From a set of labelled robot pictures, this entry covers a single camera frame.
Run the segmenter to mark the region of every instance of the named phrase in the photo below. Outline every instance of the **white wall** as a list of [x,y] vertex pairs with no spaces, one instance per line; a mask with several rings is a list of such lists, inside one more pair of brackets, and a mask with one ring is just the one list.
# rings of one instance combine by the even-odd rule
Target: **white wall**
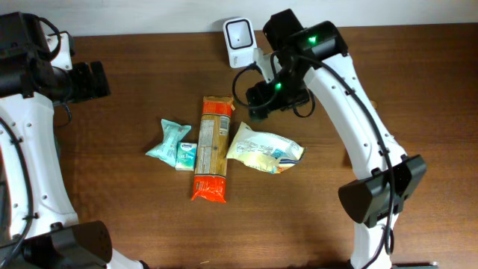
[[478,0],[0,0],[0,13],[35,13],[76,36],[221,31],[234,16],[260,30],[289,7],[304,26],[478,22]]

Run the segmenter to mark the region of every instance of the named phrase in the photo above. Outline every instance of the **snack bag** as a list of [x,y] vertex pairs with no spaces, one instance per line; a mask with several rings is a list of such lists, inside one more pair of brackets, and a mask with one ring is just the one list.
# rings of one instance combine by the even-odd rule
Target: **snack bag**
[[268,173],[281,173],[302,160],[304,148],[285,137],[254,132],[241,123],[232,141],[227,158]]
[[203,99],[192,200],[202,197],[226,202],[226,153],[233,110],[232,97]]
[[178,152],[178,143],[191,130],[191,126],[180,126],[178,123],[169,120],[161,120],[163,127],[163,142],[149,150],[146,154],[151,157],[159,158],[170,166],[176,166],[176,154]]

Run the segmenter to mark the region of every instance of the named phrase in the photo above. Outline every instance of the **orange packaging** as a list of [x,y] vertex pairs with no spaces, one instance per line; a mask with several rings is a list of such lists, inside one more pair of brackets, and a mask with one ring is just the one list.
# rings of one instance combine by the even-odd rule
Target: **orange packaging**
[[234,110],[232,100],[232,97],[214,96],[203,99],[192,200],[202,197],[212,202],[226,202],[226,154]]

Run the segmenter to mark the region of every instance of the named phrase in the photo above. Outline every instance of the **wooden tabletop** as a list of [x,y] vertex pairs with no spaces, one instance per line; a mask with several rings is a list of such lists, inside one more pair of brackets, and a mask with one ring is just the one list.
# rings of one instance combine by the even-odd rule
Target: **wooden tabletop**
[[[342,28],[358,77],[388,130],[428,172],[395,228],[393,262],[478,266],[478,25]],[[270,51],[263,34],[258,46]],[[225,96],[222,33],[79,37],[74,61],[101,61],[111,96],[71,105],[55,131],[66,189],[81,222],[102,220],[113,245],[152,268],[286,268],[346,262],[353,222],[338,188],[355,179],[330,119],[275,112],[256,131],[295,140],[302,163],[271,175],[229,160],[226,204],[190,201],[193,174],[145,156],[163,139],[161,119],[192,125],[203,96]],[[243,94],[259,80],[245,75]],[[303,108],[305,113],[310,108]],[[64,120],[57,109],[56,121]]]

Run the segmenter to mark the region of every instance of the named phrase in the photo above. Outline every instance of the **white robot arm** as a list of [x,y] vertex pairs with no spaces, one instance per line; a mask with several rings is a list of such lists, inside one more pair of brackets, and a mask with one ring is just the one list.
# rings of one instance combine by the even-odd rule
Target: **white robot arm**
[[[423,159],[409,158],[383,125],[332,23],[304,29],[286,10],[271,17],[264,34],[275,52],[263,55],[255,49],[254,63],[245,70],[258,70],[264,81],[247,91],[247,104],[238,103],[249,108],[251,117],[262,120],[271,111],[308,101],[306,89],[310,98],[317,97],[344,142],[358,179],[339,189],[356,234],[349,267],[392,268],[392,229],[404,201],[426,171]],[[238,76],[233,82],[236,99]]]
[[[44,36],[40,22],[55,34]],[[148,268],[114,250],[100,221],[78,224],[63,185],[54,105],[109,95],[101,64],[72,64],[70,35],[35,15],[7,14],[0,25],[0,223],[9,223],[0,266]]]

